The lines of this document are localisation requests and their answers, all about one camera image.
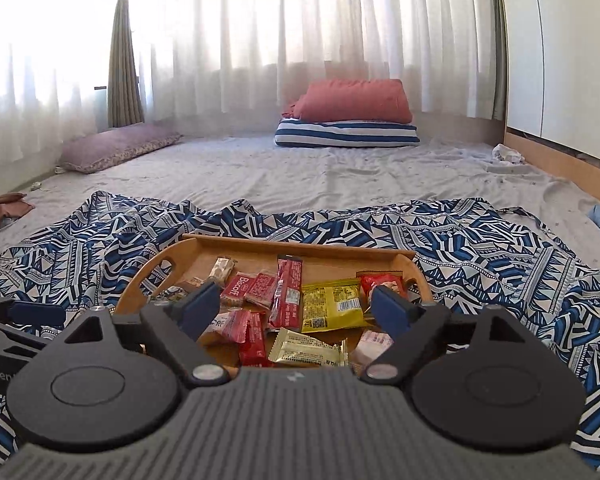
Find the snack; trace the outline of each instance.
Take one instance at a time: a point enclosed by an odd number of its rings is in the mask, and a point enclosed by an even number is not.
[[[281,328],[269,352],[269,361],[295,366],[339,366],[344,361],[339,347]]]
[[[221,256],[216,260],[214,266],[211,268],[209,278],[215,281],[218,285],[224,286],[226,280],[229,278],[229,274],[234,270],[237,262],[231,258]]]
[[[212,344],[216,341],[212,335],[219,335],[224,341],[233,343],[244,343],[246,340],[247,323],[249,321],[248,310],[232,310],[230,312],[221,312],[206,327],[198,342],[202,345]]]
[[[224,306],[241,307],[244,295],[247,293],[256,276],[238,272],[220,294],[220,304]]]
[[[302,260],[293,256],[278,257],[278,284],[269,316],[272,328],[300,328],[298,305],[302,283]]]
[[[257,312],[249,313],[246,340],[238,348],[240,364],[242,366],[273,366],[273,363],[267,359],[264,334],[262,333],[262,320],[260,319],[261,315]]]
[[[358,346],[349,355],[352,368],[360,375],[369,363],[380,357],[393,343],[394,340],[388,334],[365,330]]]
[[[158,294],[154,300],[179,301],[187,294],[188,292],[179,286],[170,286]]]
[[[394,274],[363,274],[360,276],[360,288],[364,292],[366,300],[370,305],[371,294],[374,288],[378,285],[384,285],[394,291],[396,294],[400,294],[403,298],[407,297],[407,293],[402,285],[402,279]]]
[[[245,301],[249,301],[267,310],[270,309],[273,295],[276,291],[276,282],[275,276],[271,276],[266,272],[259,273],[250,289],[244,295]]]
[[[203,283],[205,283],[205,280],[203,280],[202,278],[192,276],[191,278],[187,278],[186,280],[182,280],[181,282],[176,283],[176,286],[179,286],[187,292],[194,292],[198,290]]]
[[[337,280],[302,287],[302,332],[367,326],[360,305],[360,280]]]

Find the wooden baseboard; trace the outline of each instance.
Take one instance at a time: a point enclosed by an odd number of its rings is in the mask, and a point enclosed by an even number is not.
[[[509,132],[504,134],[504,144],[522,153],[529,164],[549,174],[571,180],[581,190],[600,200],[600,168]]]

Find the brown cloth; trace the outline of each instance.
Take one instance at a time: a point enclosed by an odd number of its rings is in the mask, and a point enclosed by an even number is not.
[[[0,222],[3,218],[22,218],[35,207],[24,202],[24,197],[24,193],[0,195]]]

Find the metal screw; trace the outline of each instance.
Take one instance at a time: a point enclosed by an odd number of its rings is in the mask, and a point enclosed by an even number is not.
[[[369,368],[366,369],[366,374],[372,379],[393,379],[398,375],[398,368],[388,364],[371,365]]]
[[[224,368],[218,365],[200,365],[193,368],[191,375],[199,381],[217,381],[224,375]]]

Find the yellow snack packet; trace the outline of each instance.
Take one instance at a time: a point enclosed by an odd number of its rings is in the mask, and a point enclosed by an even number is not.
[[[368,326],[360,305],[360,279],[302,286],[302,332]]]
[[[343,357],[341,348],[346,342],[327,345],[322,341],[281,328],[269,352],[269,361],[293,366],[345,366],[348,356]]]

